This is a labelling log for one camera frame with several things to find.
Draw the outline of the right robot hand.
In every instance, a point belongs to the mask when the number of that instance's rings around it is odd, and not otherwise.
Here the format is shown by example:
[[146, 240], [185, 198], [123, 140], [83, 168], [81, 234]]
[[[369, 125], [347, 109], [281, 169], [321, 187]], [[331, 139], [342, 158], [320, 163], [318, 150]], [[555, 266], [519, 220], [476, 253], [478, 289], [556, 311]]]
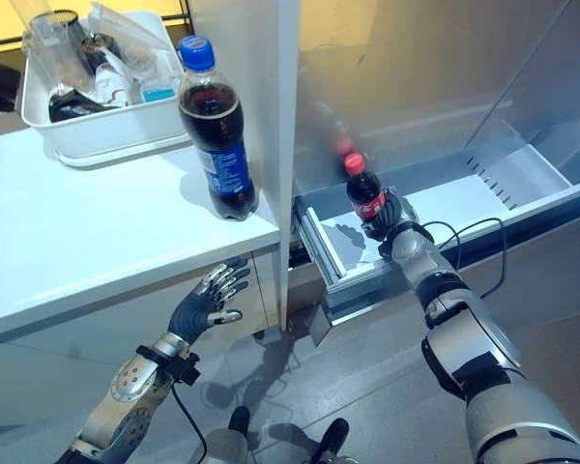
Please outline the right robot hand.
[[362, 230], [366, 237], [378, 242], [384, 242], [398, 224], [419, 221], [408, 199], [400, 195], [394, 187], [387, 187], [384, 190], [384, 200], [376, 216], [362, 223]]

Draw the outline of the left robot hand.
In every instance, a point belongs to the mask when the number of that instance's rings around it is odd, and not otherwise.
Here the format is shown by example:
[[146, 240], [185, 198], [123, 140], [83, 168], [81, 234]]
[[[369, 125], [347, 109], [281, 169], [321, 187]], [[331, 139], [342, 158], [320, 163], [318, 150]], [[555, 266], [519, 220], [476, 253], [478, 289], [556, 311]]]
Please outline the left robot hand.
[[243, 313], [229, 302], [248, 287], [250, 269], [241, 256], [212, 268], [174, 309], [168, 331], [189, 345], [208, 329], [240, 321]]

